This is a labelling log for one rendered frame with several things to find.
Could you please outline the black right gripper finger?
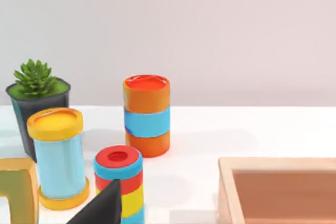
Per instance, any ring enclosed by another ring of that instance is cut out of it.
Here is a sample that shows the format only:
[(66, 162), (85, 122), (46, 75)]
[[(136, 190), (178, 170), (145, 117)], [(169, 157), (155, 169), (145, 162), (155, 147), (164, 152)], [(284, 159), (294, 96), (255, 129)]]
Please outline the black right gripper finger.
[(120, 180), (112, 181), (66, 224), (120, 224)]

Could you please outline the stack of coloured rings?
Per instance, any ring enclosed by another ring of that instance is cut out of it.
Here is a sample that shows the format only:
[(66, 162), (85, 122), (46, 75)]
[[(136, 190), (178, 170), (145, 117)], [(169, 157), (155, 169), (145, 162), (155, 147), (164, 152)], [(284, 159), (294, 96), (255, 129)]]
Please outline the stack of coloured rings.
[(121, 224), (144, 224), (142, 164), (142, 154), (126, 145), (106, 147), (93, 160), (97, 194), (120, 179)]

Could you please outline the light blue and yellow can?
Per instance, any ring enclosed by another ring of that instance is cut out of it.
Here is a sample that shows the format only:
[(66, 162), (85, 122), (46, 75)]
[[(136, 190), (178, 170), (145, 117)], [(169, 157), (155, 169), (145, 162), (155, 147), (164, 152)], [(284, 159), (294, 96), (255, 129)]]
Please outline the light blue and yellow can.
[(41, 110), (27, 120), (33, 139), (39, 200), (50, 210), (81, 205), (90, 194), (82, 153), (82, 113), (72, 108)]

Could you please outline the gold trophy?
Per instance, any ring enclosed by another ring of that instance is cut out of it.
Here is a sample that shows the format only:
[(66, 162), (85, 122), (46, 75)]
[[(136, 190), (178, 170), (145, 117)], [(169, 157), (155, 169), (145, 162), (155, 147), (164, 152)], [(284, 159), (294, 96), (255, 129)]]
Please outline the gold trophy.
[(31, 158), (0, 159), (0, 197), (8, 200), (10, 224), (38, 224), (37, 172)]

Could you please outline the orange and blue can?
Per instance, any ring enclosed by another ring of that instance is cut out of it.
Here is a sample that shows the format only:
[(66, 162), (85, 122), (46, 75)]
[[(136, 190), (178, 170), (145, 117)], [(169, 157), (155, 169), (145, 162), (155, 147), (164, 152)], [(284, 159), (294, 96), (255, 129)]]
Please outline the orange and blue can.
[(123, 81), (125, 142), (143, 157), (157, 157), (170, 148), (170, 81), (138, 74)]

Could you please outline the green plant in dark pot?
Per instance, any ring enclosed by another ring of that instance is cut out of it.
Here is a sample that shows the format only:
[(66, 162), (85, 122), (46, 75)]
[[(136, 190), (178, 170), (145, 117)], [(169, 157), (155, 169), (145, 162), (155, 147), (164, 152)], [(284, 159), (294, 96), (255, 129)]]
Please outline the green plant in dark pot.
[(51, 74), (48, 63), (29, 59), (14, 71), (15, 83), (6, 88), (14, 109), (25, 153), (36, 161), (34, 141), (27, 131), (28, 118), (38, 111), (69, 106), (71, 85)]

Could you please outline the shallow salmon-coloured box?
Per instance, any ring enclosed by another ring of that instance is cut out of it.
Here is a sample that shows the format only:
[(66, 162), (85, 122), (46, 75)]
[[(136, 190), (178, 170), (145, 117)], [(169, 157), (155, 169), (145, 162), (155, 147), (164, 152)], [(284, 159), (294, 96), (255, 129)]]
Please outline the shallow salmon-coloured box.
[(221, 157), (218, 224), (336, 224), (336, 158)]

